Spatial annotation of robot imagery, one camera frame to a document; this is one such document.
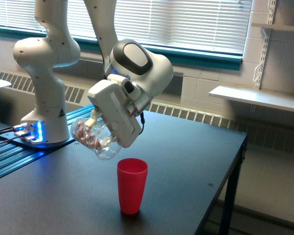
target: blue led light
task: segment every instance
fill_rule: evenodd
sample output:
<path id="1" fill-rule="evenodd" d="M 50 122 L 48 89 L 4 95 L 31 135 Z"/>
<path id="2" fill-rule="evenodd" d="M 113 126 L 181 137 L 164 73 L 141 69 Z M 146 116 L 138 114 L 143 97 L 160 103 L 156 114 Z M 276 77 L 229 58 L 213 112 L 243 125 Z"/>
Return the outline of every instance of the blue led light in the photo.
<path id="1" fill-rule="evenodd" d="M 40 121 L 37 122 L 37 132 L 38 132 L 37 140 L 39 142 L 43 141 L 43 128 L 42 128 L 42 125 L 41 125 Z"/>

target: wall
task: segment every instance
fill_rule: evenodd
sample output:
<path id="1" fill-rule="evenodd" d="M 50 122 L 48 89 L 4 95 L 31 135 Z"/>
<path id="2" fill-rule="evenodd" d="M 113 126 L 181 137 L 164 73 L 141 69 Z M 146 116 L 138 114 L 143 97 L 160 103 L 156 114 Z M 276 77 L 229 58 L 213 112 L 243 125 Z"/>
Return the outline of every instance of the wall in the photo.
<path id="1" fill-rule="evenodd" d="M 267 4 L 267 0 L 253 0 L 250 24 L 267 22 Z M 294 25 L 294 0 L 278 0 L 274 22 Z M 24 74 L 25 71 L 13 59 L 15 41 L 0 38 L 0 71 Z M 222 114 L 233 119 L 265 121 L 294 128 L 294 113 L 263 107 L 257 107 L 252 113 L 247 104 L 208 95 L 209 91 L 221 84 L 253 88 L 254 69 L 260 60 L 262 43 L 260 28 L 249 27 L 240 71 L 190 68 L 174 64 L 176 75 L 173 85 L 158 101 Z M 102 77 L 101 56 L 84 51 L 81 57 L 76 65 L 55 71 L 65 82 L 91 87 Z M 262 88 L 294 94 L 294 33 L 272 33 Z M 294 155 L 251 145 L 242 167 L 236 203 L 294 222 Z"/>

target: teal window frame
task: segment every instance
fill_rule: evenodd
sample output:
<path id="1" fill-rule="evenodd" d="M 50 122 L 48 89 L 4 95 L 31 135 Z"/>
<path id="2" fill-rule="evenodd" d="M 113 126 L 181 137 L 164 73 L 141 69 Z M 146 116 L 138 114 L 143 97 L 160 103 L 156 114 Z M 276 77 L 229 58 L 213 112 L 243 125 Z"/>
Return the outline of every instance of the teal window frame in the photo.
<path id="1" fill-rule="evenodd" d="M 28 37 L 45 37 L 43 31 L 10 28 L 0 26 L 0 37 L 25 39 Z M 100 52 L 97 40 L 86 37 L 73 36 L 81 49 Z M 240 70 L 243 61 L 242 55 L 221 54 L 204 51 L 191 51 L 186 49 L 174 49 L 170 47 L 156 47 L 142 45 L 151 52 L 165 55 L 173 65 L 212 67 L 226 70 Z"/>

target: window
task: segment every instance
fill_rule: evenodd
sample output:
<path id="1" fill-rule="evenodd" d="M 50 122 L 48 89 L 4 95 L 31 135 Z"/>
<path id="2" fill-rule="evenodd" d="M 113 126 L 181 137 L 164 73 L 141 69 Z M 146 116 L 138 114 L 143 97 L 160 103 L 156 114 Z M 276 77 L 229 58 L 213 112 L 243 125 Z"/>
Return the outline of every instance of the window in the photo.
<path id="1" fill-rule="evenodd" d="M 118 0 L 120 39 L 145 45 L 242 55 L 252 0 Z M 95 38 L 83 0 L 69 0 L 72 35 Z M 0 0 L 0 26 L 44 30 L 34 0 Z"/>

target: floor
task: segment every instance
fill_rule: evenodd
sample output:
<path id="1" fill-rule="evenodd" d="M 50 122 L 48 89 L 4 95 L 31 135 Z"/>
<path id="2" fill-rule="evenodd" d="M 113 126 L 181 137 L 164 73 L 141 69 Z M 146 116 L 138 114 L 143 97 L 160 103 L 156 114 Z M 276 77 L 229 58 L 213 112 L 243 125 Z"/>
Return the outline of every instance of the floor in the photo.
<path id="1" fill-rule="evenodd" d="M 205 225 L 205 235 L 217 235 L 221 220 L 222 205 L 214 206 Z M 235 209 L 231 220 L 229 235 L 294 235 L 294 226 L 282 222 L 272 222 L 257 213 L 242 212 Z"/>

